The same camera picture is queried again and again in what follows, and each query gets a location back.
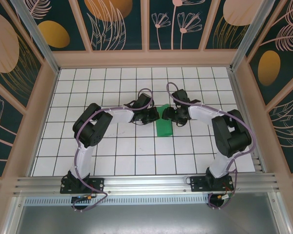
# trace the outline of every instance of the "grid mat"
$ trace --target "grid mat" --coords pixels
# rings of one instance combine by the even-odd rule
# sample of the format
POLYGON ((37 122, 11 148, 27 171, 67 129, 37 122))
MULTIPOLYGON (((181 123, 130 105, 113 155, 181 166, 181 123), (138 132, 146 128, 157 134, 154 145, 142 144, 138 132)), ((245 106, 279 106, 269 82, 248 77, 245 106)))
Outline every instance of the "grid mat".
MULTIPOLYGON (((169 81, 185 89, 191 100, 225 111, 237 108, 225 67, 62 69, 31 175, 67 174, 77 149, 72 126, 89 104, 120 106, 135 100, 142 88, 149 88, 156 106, 174 105, 166 92, 169 81)), ((90 174, 205 173, 216 152, 212 128, 197 120, 184 127, 173 123, 171 137, 157 137, 154 123, 112 124, 93 152, 90 174)), ((238 158, 234 168, 255 172, 251 155, 238 158)))

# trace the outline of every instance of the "yellow oval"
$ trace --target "yellow oval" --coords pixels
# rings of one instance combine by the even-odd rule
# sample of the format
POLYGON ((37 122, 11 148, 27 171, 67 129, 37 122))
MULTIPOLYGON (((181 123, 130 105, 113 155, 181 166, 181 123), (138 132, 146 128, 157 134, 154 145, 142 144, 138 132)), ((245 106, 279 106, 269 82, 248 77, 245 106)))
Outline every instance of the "yellow oval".
POLYGON ((38 28, 48 45, 56 48, 63 48, 69 45, 69 34, 59 23, 46 20, 41 22, 38 28))
POLYGON ((280 57, 272 50, 266 51, 258 64, 258 79, 265 86, 271 85, 280 71, 280 57))
POLYGON ((19 61, 20 46, 13 26, 0 15, 0 72, 11 72, 19 61))
POLYGON ((224 19, 233 26, 249 25, 262 0, 226 0, 224 4, 224 19))
POLYGON ((117 21, 117 16, 112 11, 110 2, 118 9, 123 18, 127 17, 132 9, 132 0, 84 0, 88 10, 96 18, 103 21, 117 21))

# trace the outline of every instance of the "green block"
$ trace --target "green block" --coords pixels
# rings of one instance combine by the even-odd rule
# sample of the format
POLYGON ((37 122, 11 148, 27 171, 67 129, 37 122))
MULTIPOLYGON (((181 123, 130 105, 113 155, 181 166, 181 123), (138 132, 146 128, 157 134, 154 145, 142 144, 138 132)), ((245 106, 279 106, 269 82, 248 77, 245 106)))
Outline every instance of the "green block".
POLYGON ((172 123, 171 120, 162 119, 163 111, 169 107, 168 104, 157 107, 157 111, 160 114, 160 119, 156 121, 156 132, 158 137, 168 137, 172 135, 172 123))

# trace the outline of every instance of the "black grid line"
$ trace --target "black grid line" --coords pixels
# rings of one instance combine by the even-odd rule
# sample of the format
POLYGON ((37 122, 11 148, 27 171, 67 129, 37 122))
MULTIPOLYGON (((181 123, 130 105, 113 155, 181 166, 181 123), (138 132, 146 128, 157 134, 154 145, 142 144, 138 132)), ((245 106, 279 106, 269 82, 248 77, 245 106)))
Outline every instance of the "black grid line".
MULTIPOLYGON (((159 79, 162 79, 162 80, 167 80, 167 82, 168 81, 174 81, 174 79, 181 79, 181 77, 180 78, 169 78, 169 76, 168 76, 168 70, 167 70, 167 68, 165 68, 166 69, 166 75, 167 75, 167 78, 159 78, 159 79)), ((122 80, 134 80, 134 79, 122 79, 122 69, 121 69, 121 73, 120 73, 120 79, 108 79, 108 80, 117 80, 117 81, 120 81, 120 86, 119 86, 119 91, 117 92, 117 91, 115 91, 115 92, 105 92, 105 86, 107 85, 106 84, 106 69, 105 69, 105 78, 104 79, 90 79, 90 77, 91 77, 91 74, 92 74, 92 69, 90 70, 90 74, 89 74, 89 79, 85 79, 85 80, 83 80, 83 79, 79 79, 78 81, 84 81, 84 83, 86 83, 85 81, 87 81, 87 92, 81 92, 81 93, 77 93, 77 92, 72 92, 73 91, 73 85, 74 85, 74 81, 76 81, 76 72, 77 72, 77 70, 75 69, 75 74, 74 74, 74 78, 73 78, 73 80, 67 80, 67 81, 71 81, 72 82, 72 86, 71 86, 71 93, 57 93, 56 92, 56 89, 57 89, 57 87, 58 87, 58 85, 59 85, 59 81, 57 81, 57 84, 56 84, 56 88, 55 88, 55 91, 54 91, 54 94, 53 94, 53 96, 52 96, 52 101, 51 101, 51 106, 50 107, 52 107, 52 108, 57 108, 57 107, 53 107, 53 105, 54 105, 54 97, 55 97, 55 94, 69 94, 69 100, 68 100, 68 105, 67 106, 58 106, 58 108, 63 108, 63 112, 62 112, 62 116, 64 116, 64 113, 65 113, 65 117, 64 117, 64 121, 49 121, 50 120, 50 110, 51 109, 49 109, 49 111, 48 111, 48 116, 47 116, 47 121, 46 121, 46 123, 45 123, 45 125, 44 125, 44 128, 43 128, 43 134, 42 134, 42 138, 41 138, 41 144, 40 144, 40 146, 39 146, 39 149, 38 149, 38 154, 37 154, 37 156, 36 156, 36 163, 35 163, 35 165, 34 165, 34 169, 33 169, 33 173, 32 173, 32 175, 34 174, 34 171, 35 171, 35 168, 36 168, 36 166, 37 166, 37 159, 38 159, 38 156, 39 156, 39 152, 41 151, 41 147, 42 147, 42 140, 44 140, 44 139, 59 139, 60 140, 60 142, 59 142, 59 145, 58 145, 58 152, 57 152, 57 154, 56 154, 56 156, 41 156, 41 157, 55 157, 56 158, 56 160, 55 160, 55 164, 54 164, 54 168, 53 168, 53 175, 54 175, 54 173, 55 173, 55 167, 56 167, 56 163, 57 163, 57 159, 58 159, 58 157, 73 157, 73 155, 74 155, 74 152, 72 153, 72 156, 59 156, 58 154, 59 154, 59 149, 60 149, 60 146, 61 146, 61 141, 62 141, 62 139, 72 139, 73 138, 73 136, 72 136, 72 138, 70 138, 70 137, 63 137, 63 134, 64 134, 64 126, 65 126, 65 123, 74 123, 75 121, 66 121, 66 118, 67 118, 67 115, 69 114, 68 113, 68 110, 69 110, 69 108, 76 108, 76 107, 83 107, 84 109, 86 109, 86 103, 87 103, 87 98, 88 98, 88 94, 92 94, 92 93, 97 93, 98 95, 99 94, 102 94, 102 101, 101 101, 101 106, 102 106, 102 108, 104 108, 104 107, 111 107, 111 105, 105 105, 105 106, 103 106, 103 102, 104 102, 104 99, 105 99, 105 97, 107 97, 109 94, 113 94, 113 95, 116 95, 116 94, 118 94, 117 96, 118 96, 118 105, 120 105, 120 104, 123 104, 123 103, 121 103, 121 93, 123 93, 123 92, 121 92, 121 81, 122 80), (88 92, 89 91, 89 86, 90 86, 90 81, 92 81, 92 80, 95 80, 95 81, 97 81, 97 80, 104 80, 104 85, 103 85, 103 91, 102 92, 88 92), (76 106, 76 105, 74 105, 74 106, 69 106, 69 103, 70 103, 70 101, 71 101, 71 95, 72 94, 85 94, 85 101, 84 101, 84 105, 82 106, 76 106), (61 138, 45 138, 45 130, 46 130, 46 124, 47 123, 62 123, 63 124, 63 128, 62 128, 62 133, 61 133, 61 138)), ((182 79, 183 79, 183 84, 184 84, 184 86, 185 86, 185 80, 186 79, 197 79, 197 78, 184 78, 184 74, 183 74, 183 69, 181 68, 181 72, 182 72, 182 79)), ((201 87, 201 79, 211 79, 211 78, 198 78, 199 79, 199 84, 200 84, 200 87, 201 87)), ((232 90, 218 90, 218 87, 217 87, 217 84, 216 84, 216 78, 214 77, 214 78, 212 78, 213 80, 214 80, 214 83, 215 83, 215 85, 216 85, 216 90, 204 90, 204 91, 217 91, 217 95, 218 95, 218 100, 219 100, 219 104, 209 104, 209 103, 206 103, 207 105, 220 105, 222 108, 225 106, 225 105, 236 105, 236 103, 234 102, 234 103, 231 103, 231 104, 229 104, 229 103, 226 103, 226 104, 222 104, 221 103, 221 101, 220 101, 220 95, 219 95, 219 91, 230 91, 230 92, 232 92, 232 90)), ((135 68, 135 82, 136 82, 136 88, 135 88, 135 91, 133 90, 133 91, 126 91, 126 92, 124 92, 124 93, 136 93, 137 94, 137 68, 135 68)), ((153 81, 153 68, 151 68, 151 78, 142 78, 142 79, 139 79, 139 80, 151 80, 151 87, 152 87, 152 89, 154 89, 154 81, 153 81)), ((202 95, 202 97, 203 97, 203 93, 202 93, 202 88, 200 88, 200 90, 197 90, 197 91, 195 91, 195 90, 193 90, 192 92, 200 92, 201 93, 201 95, 202 95)), ((154 93, 166 93, 165 91, 154 91, 154 93)), ((172 102, 172 100, 171 100, 171 98, 169 98, 169 104, 170 105, 174 105, 174 103, 172 102)), ((211 155, 211 153, 205 153, 205 154, 202 154, 202 153, 200 153, 200 154, 196 154, 195 153, 195 151, 194 151, 194 142, 193 142, 193 137, 207 137, 207 136, 209 136, 209 138, 210 138, 210 143, 211 143, 211 147, 213 146, 213 144, 212 144, 212 139, 211 139, 211 134, 210 134, 210 129, 209 129, 209 135, 207 135, 208 133, 206 132, 204 135, 196 135, 193 131, 193 129, 192 129, 192 127, 191 127, 191 121, 189 122, 189 126, 190 126, 190 131, 189 131, 189 133, 188 134, 186 134, 185 136, 175 136, 174 135, 174 133, 173 133, 173 135, 172 135, 172 146, 173 146, 173 153, 174 153, 174 160, 175 160, 175 174, 179 174, 179 173, 177 173, 177 161, 176 161, 176 155, 193 155, 194 156, 194 163, 195 163, 195 168, 196 168, 196 172, 197 172, 197 163, 199 163, 199 162, 196 162, 196 158, 195 158, 195 155, 211 155), (190 154, 176 154, 176 151, 175 151, 175 140, 177 140, 178 139, 178 137, 191 137, 191 140, 192 140, 192 149, 193 149, 193 153, 190 153, 190 154)), ((158 175, 160 172, 158 171, 159 169, 158 168, 156 168, 156 157, 157 156, 160 156, 160 155, 172 155, 172 152, 170 153, 170 154, 156 154, 156 143, 155 143, 155 138, 156 138, 156 133, 155 133, 155 123, 153 123, 153 135, 152 136, 137 136, 137 126, 135 126, 135 129, 134 129, 134 131, 135 131, 135 135, 134 135, 134 137, 126 137, 126 136, 118 136, 118 134, 119 134, 119 126, 117 125, 117 127, 116 127, 116 136, 113 136, 113 137, 105 137, 105 138, 115 138, 116 139, 116 144, 115 144, 115 147, 116 147, 116 149, 115 149, 115 155, 111 155, 112 157, 115 157, 115 161, 114 161, 114 175, 116 175, 116 158, 117 158, 117 139, 118 138, 135 138, 135 139, 137 139, 137 138, 153 138, 153 142, 154 142, 154 166, 155 166, 155 174, 154 175, 158 175)), ((136 166, 137 166, 137 160, 136 160, 136 158, 137 157, 139 157, 139 156, 146 156, 146 155, 142 155, 142 154, 137 154, 137 150, 136 150, 136 147, 137 147, 137 140, 135 140, 135 154, 134 154, 134 156, 135 156, 135 162, 134 162, 134 166, 135 166, 135 170, 134 170, 134 174, 136 175, 137 174, 137 171, 136 171, 136 166)), ((94 156, 95 157, 95 161, 94 161, 94 168, 93 168, 93 174, 95 174, 95 171, 96 171, 96 166, 97 166, 97 164, 96 164, 96 159, 97 159, 97 154, 98 154, 98 147, 96 147, 96 152, 92 155, 92 156, 94 156)))

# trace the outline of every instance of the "purple cable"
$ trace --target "purple cable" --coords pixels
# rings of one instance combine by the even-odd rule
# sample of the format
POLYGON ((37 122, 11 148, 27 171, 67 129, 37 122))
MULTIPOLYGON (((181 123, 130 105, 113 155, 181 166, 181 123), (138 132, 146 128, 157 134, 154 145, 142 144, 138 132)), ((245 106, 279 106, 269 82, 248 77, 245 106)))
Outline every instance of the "purple cable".
POLYGON ((107 197, 107 193, 105 193, 105 192, 103 192, 103 191, 100 191, 100 190, 98 190, 98 189, 95 189, 95 188, 89 186, 88 184, 86 184, 86 183, 83 181, 83 179, 80 177, 79 172, 78 172, 78 170, 77 170, 77 156, 78 156, 79 149, 80 149, 80 146, 81 146, 81 143, 79 142, 79 136, 80 136, 82 130, 84 129, 85 125, 87 125, 93 117, 95 117, 97 114, 99 114, 99 113, 101 113, 101 112, 103 112, 103 111, 110 111, 110 110, 130 110, 130 111, 140 111, 140 110, 142 110, 142 109, 147 108, 149 105, 152 104, 152 101, 153 101, 153 92, 152 92, 150 89, 148 89, 148 88, 144 88, 144 89, 142 89, 142 90, 139 91, 139 94, 140 94, 143 90, 147 90, 147 91, 149 91, 149 92, 151 93, 151 100, 150 100, 150 102, 149 102, 147 105, 145 105, 145 106, 143 106, 143 107, 141 107, 141 108, 111 107, 111 108, 100 109, 100 110, 96 111, 95 113, 93 113, 93 114, 92 114, 92 115, 86 120, 86 122, 81 126, 80 130, 77 132, 77 135, 76 135, 76 141, 77 141, 77 144, 78 144, 78 148, 77 148, 77 151, 76 151, 76 153, 75 153, 75 157, 74 157, 74 167, 75 167, 75 172, 76 172, 77 178, 81 181, 81 183, 82 183, 84 186, 86 186, 87 188, 91 189, 91 190, 94 191, 94 192, 97 192, 97 193, 100 193, 100 194, 104 194, 104 197, 101 198, 101 199, 100 199, 99 201, 97 201, 96 203, 94 203, 92 206, 88 206, 88 207, 86 207, 86 208, 84 208, 84 209, 82 209, 82 210, 77 210, 77 209, 76 209, 75 204, 76 204, 76 202, 79 201, 79 200, 76 200, 76 201, 73 203, 73 209, 74 209, 74 211, 76 211, 76 212, 83 212, 83 211, 91 210, 92 208, 94 208, 95 206, 97 206, 101 201, 103 201, 103 200, 106 199, 106 197, 107 197))
MULTIPOLYGON (((175 100, 175 101, 177 101, 177 102, 179 102, 179 103, 181 103, 181 104, 184 104, 184 105, 188 105, 188 106, 200 106, 200 107, 203 107, 203 108, 206 108, 206 109, 209 109, 209 110, 212 110, 212 111, 217 111, 217 112, 219 112, 219 113, 221 113, 221 114, 227 115, 227 116, 229 116, 230 118, 233 118, 233 119, 235 119, 236 121, 238 121, 239 123, 241 123, 241 124, 242 124, 242 125, 248 130, 248 132, 250 133, 250 135, 251 135, 251 137, 252 137, 252 140, 253 140, 253 145, 252 145, 252 147, 251 147, 248 151, 240 152, 240 153, 238 153, 236 156, 232 157, 232 160, 230 161, 230 163, 228 164, 228 166, 227 166, 227 168, 226 168, 227 171, 229 170, 230 166, 233 164, 233 162, 235 161, 236 158, 241 157, 241 156, 243 156, 243 155, 246 155, 246 154, 252 152, 252 151, 255 149, 255 147, 256 147, 256 137, 255 137, 255 134, 254 134, 254 132, 251 130, 251 128, 250 128, 248 125, 245 124, 245 122, 243 122, 243 121, 240 120, 239 118, 237 118, 237 117, 235 117, 235 116, 233 116, 233 115, 231 115, 231 114, 229 114, 229 113, 227 113, 227 112, 225 112, 225 111, 217 110, 217 109, 215 109, 215 108, 213 108, 213 107, 210 107, 210 106, 207 106, 207 105, 204 105, 204 104, 200 104, 200 103, 188 103, 188 102, 184 102, 184 101, 180 101, 180 100, 178 100, 177 98, 175 98, 175 97, 170 93, 170 91, 169 91, 169 85, 170 85, 170 84, 174 85, 174 86, 177 88, 177 90, 178 90, 178 86, 177 86, 175 83, 173 83, 173 82, 168 82, 167 85, 166 85, 166 90, 167 90, 169 96, 170 96, 173 100, 175 100)), ((235 181, 234 181, 234 190, 233 190, 233 194, 234 194, 234 193, 235 193, 235 188, 236 188, 236 183, 237 183, 237 175, 238 175, 238 171, 237 171, 237 169, 234 169, 234 170, 232 171, 232 173, 233 173, 233 172, 235 172, 235 181)), ((213 193, 209 194, 209 197, 208 197, 208 206, 210 206, 211 208, 218 208, 218 209, 220 209, 219 207, 216 207, 216 206, 214 206, 213 204, 210 203, 210 197, 211 197, 212 195, 213 195, 213 193)), ((223 208, 226 207, 226 206, 229 204, 229 201, 223 206, 223 208)))

